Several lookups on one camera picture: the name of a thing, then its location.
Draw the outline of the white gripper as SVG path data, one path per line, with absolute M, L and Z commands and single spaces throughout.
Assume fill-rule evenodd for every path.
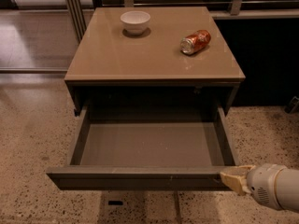
M 284 169 L 286 169 L 285 165 L 272 163 L 258 167 L 255 165 L 230 166 L 221 171 L 221 181 L 240 196 L 251 194 L 258 204 L 281 210 L 275 185 L 278 174 Z

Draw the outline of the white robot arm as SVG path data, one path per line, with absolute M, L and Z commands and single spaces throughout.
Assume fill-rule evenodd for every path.
M 259 205 L 299 212 L 299 170 L 266 163 L 227 167 L 220 176 L 226 187 L 238 195 L 250 195 Z

